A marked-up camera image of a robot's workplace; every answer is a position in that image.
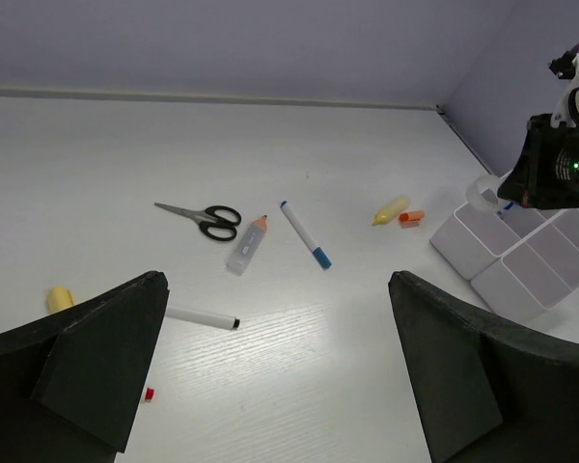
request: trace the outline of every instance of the orange cap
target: orange cap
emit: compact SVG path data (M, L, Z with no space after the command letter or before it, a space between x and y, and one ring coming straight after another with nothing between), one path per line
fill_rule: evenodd
M404 212L399 216L399 221L402 224L407 224L411 222L420 222L425 217L425 212L423 210L413 210L411 212Z
M264 230L265 232L267 232L268 230L268 225L266 224L266 219L268 218L267 215L262 216L261 219L256 220L255 222L253 222L253 225L257 225L258 227L260 227L262 230Z

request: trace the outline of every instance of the orange highlighter cap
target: orange highlighter cap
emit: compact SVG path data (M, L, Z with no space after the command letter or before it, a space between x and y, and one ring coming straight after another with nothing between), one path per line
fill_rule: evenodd
M399 221L402 224L418 223L425 218L423 210L413 210L411 212L404 212L399 216Z

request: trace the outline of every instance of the small red object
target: small red object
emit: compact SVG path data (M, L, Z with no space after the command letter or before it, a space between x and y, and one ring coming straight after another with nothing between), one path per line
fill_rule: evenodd
M152 402L153 397L154 397L154 389L153 388L147 388L146 389L146 395L144 395L144 400L146 402Z

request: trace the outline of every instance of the white marker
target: white marker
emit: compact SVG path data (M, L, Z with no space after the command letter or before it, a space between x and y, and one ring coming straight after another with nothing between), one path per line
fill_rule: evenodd
M293 225L294 229L298 232L302 240L305 242L311 253L313 254L314 258L316 258L321 268L324 270L330 268L332 266L332 262L328 259L328 257L324 254L323 250L316 245L316 241L313 239L311 234L304 228L304 226L296 217L293 210L290 209L290 204L287 201L283 201L281 203L281 210L283 213L286 214L288 217L289 222Z
M178 307L168 306L165 310L165 316L175 320L188 321L213 328L221 328L223 330L237 330L238 326L240 326L240 320L235 316L192 311L191 309L180 309Z

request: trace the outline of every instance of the white table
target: white table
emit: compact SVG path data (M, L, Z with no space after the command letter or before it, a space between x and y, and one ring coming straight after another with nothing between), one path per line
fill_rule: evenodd
M242 324L166 320L117 461L428 462L386 283L407 269L481 304L428 239L482 173L431 112L0 98L0 332L52 286L83 300L162 270L171 305ZM399 194L424 223L372 227ZM154 202L268 214L268 235L236 277L235 243ZM579 291L532 326L579 341Z

